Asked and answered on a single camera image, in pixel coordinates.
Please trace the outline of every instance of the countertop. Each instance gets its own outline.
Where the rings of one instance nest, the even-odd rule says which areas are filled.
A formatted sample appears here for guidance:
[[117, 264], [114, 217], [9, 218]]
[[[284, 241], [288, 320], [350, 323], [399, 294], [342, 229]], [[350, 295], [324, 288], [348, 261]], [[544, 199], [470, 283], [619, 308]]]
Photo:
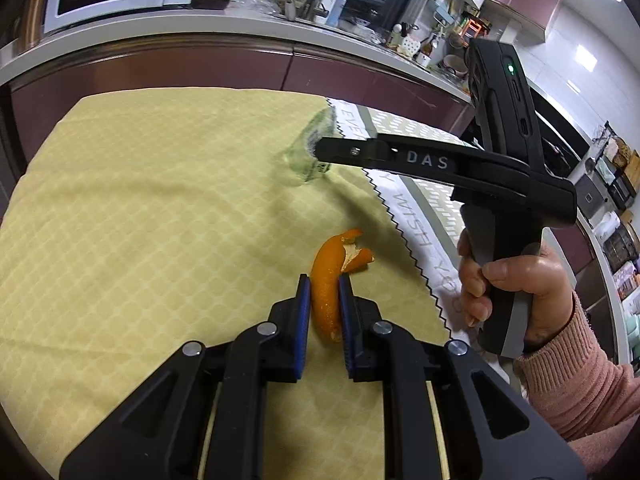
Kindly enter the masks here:
[[243, 9], [157, 10], [114, 16], [62, 30], [16, 57], [11, 54], [10, 44], [2, 49], [4, 52], [0, 51], [0, 85], [44, 62], [83, 48], [128, 38], [182, 32], [261, 36], [337, 50], [397, 70], [441, 88], [461, 101], [470, 102], [470, 97], [456, 85], [437, 74], [427, 72], [386, 48], [350, 38], [337, 31], [332, 32], [305, 23], [288, 22]]

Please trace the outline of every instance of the white wall tile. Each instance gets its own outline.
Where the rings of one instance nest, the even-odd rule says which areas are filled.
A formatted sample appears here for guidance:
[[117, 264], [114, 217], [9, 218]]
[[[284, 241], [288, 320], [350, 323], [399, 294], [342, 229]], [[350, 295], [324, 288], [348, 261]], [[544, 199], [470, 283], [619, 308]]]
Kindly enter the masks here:
[[588, 136], [593, 137], [597, 128], [604, 124], [604, 120], [591, 108], [590, 104], [571, 90], [566, 79], [560, 77], [547, 65], [540, 71], [535, 83], [555, 99]]
[[[582, 45], [596, 59], [592, 72], [575, 60]], [[529, 77], [593, 136], [609, 121], [640, 151], [640, 74], [620, 50], [575, 11], [561, 7], [545, 43], [523, 32], [514, 43]], [[575, 84], [576, 93], [568, 85]]]
[[517, 42], [513, 43], [513, 46], [518, 53], [525, 75], [535, 83], [545, 64]]

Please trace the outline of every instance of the pink sleeve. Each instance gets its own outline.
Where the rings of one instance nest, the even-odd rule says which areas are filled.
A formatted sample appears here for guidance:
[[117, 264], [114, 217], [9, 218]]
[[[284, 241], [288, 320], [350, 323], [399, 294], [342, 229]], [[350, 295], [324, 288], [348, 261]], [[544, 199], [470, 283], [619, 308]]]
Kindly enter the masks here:
[[529, 401], [566, 440], [606, 430], [640, 412], [640, 379], [611, 363], [591, 331], [577, 296], [569, 324], [519, 363]]
[[616, 426], [572, 440], [569, 446], [582, 459], [587, 473], [595, 473], [611, 459], [638, 420], [632, 416]]

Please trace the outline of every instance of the black handle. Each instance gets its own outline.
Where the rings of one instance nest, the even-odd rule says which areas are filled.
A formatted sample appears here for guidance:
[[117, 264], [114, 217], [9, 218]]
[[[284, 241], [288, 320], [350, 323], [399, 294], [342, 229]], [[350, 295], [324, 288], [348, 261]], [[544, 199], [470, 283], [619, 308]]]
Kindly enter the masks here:
[[[543, 226], [531, 213], [497, 212], [472, 204], [463, 205], [460, 213], [474, 259], [480, 265], [511, 256], [540, 252]], [[480, 346], [504, 357], [520, 357], [524, 348], [532, 295], [492, 287], [489, 298], [493, 311], [478, 335]]]
[[425, 367], [432, 363], [421, 342], [410, 332], [386, 321], [379, 323], [386, 323], [384, 330], [377, 329], [376, 323], [371, 333], [386, 345], [384, 354], [388, 363], [382, 390], [385, 479], [442, 478], [433, 412], [424, 383]]

